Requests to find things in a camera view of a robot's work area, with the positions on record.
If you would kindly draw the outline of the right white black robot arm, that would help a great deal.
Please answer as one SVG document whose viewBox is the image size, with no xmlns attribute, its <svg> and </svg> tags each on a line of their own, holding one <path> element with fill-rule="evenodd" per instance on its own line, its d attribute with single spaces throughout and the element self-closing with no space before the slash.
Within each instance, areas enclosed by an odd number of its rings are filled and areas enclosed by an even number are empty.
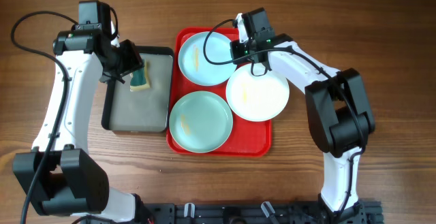
<svg viewBox="0 0 436 224">
<path fill-rule="evenodd" d="M 247 121 L 270 120 L 287 105 L 293 84 L 305 96 L 309 132 L 324 155 L 321 205 L 331 223 L 356 216 L 358 163 L 375 130 L 360 74 L 320 63 L 288 35 L 236 40 L 230 52 L 240 65 L 225 92 L 232 111 Z"/>
</svg>

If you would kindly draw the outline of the white plate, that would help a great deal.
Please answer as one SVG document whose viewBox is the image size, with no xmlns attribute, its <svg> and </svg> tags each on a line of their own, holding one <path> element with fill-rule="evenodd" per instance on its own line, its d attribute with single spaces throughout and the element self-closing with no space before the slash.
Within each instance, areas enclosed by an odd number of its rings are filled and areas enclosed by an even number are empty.
<svg viewBox="0 0 436 224">
<path fill-rule="evenodd" d="M 228 80 L 225 96 L 232 111 L 252 122 L 270 120 L 280 114 L 290 98 L 287 79 L 261 64 L 243 65 Z"/>
</svg>

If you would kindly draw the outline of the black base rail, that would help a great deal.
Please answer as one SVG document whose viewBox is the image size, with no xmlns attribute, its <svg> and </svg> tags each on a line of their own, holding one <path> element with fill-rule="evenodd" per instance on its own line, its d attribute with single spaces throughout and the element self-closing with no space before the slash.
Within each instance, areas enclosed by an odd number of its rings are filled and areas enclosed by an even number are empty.
<svg viewBox="0 0 436 224">
<path fill-rule="evenodd" d="M 157 223 L 157 224 L 222 224 L 222 223 L 335 223 L 335 217 L 319 202 L 291 202 L 258 205 L 141 205 L 141 217 L 116 222 L 103 217 L 80 217 L 73 223 Z M 381 202 L 359 200 L 344 210 L 337 223 L 385 223 Z"/>
</svg>

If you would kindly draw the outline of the green yellow sponge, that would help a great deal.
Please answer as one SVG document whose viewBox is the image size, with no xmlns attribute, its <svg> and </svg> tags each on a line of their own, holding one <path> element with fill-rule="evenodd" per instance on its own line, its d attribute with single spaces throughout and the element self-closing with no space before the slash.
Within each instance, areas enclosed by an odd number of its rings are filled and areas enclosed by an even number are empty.
<svg viewBox="0 0 436 224">
<path fill-rule="evenodd" d="M 151 87 L 151 82 L 148 75 L 148 63 L 143 60 L 144 66 L 130 74 L 131 80 L 129 83 L 130 91 L 137 92 L 149 89 Z"/>
</svg>

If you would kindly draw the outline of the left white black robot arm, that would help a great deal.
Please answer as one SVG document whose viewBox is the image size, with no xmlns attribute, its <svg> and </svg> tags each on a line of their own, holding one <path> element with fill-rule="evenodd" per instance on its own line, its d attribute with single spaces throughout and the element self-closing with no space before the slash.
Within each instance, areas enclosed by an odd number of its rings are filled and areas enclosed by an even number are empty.
<svg viewBox="0 0 436 224">
<path fill-rule="evenodd" d="M 143 62 L 133 42 L 101 30 L 63 31 L 53 46 L 57 64 L 44 124 L 31 151 L 14 157 L 13 172 L 29 208 L 42 216 L 77 215 L 113 223 L 151 223 L 136 194 L 109 185 L 107 173 L 88 154 L 88 125 L 99 82 L 121 80 Z"/>
</svg>

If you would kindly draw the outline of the mint green plate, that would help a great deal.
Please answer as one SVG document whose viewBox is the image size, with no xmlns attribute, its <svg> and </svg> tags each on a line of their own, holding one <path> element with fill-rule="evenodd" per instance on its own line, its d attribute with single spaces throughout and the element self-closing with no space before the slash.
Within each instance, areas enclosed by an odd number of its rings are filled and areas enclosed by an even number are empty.
<svg viewBox="0 0 436 224">
<path fill-rule="evenodd" d="M 191 153 L 209 153 L 223 146 L 233 125 L 227 102 L 208 91 L 184 95 L 175 103 L 169 117 L 170 135 Z"/>
</svg>

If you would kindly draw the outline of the light blue plate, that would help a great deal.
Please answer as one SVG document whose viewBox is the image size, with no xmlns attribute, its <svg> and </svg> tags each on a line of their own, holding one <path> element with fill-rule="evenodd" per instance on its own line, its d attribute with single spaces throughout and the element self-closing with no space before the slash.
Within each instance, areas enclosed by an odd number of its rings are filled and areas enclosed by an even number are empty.
<svg viewBox="0 0 436 224">
<path fill-rule="evenodd" d="M 196 33 L 182 45 L 178 54 L 178 66 L 189 81 L 200 86 L 215 86 L 225 82 L 235 72 L 237 66 L 233 63 L 213 65 L 203 53 L 204 40 L 208 32 Z M 231 40 L 220 33 L 212 33 L 206 44 L 206 54 L 209 60 L 220 63 L 229 61 Z"/>
</svg>

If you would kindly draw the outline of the red plastic tray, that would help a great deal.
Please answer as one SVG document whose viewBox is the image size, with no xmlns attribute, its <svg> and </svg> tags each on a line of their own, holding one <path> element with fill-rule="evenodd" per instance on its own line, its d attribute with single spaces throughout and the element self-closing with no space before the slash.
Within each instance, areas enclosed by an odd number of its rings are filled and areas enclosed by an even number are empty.
<svg viewBox="0 0 436 224">
<path fill-rule="evenodd" d="M 208 91 L 225 98 L 226 83 L 217 86 L 199 86 L 194 84 L 182 74 L 178 67 L 178 53 L 181 46 L 196 33 L 209 30 L 208 27 L 187 27 L 182 29 L 176 37 L 174 49 L 174 64 L 170 91 L 170 105 L 174 104 L 184 95 L 194 91 Z M 223 146 L 210 152 L 210 155 L 233 157 L 261 157 L 265 155 L 272 144 L 272 122 L 251 122 L 234 115 L 232 133 Z"/>
</svg>

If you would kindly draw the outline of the black tray with water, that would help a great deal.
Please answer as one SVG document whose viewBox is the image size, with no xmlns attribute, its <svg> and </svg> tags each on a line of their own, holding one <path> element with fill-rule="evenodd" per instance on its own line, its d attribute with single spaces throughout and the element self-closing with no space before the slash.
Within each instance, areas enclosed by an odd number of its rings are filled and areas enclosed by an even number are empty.
<svg viewBox="0 0 436 224">
<path fill-rule="evenodd" d="M 102 127 L 110 131 L 162 132 L 168 126 L 174 51 L 169 47 L 139 46 L 148 72 L 148 89 L 132 91 L 131 76 L 124 83 L 107 84 Z"/>
</svg>

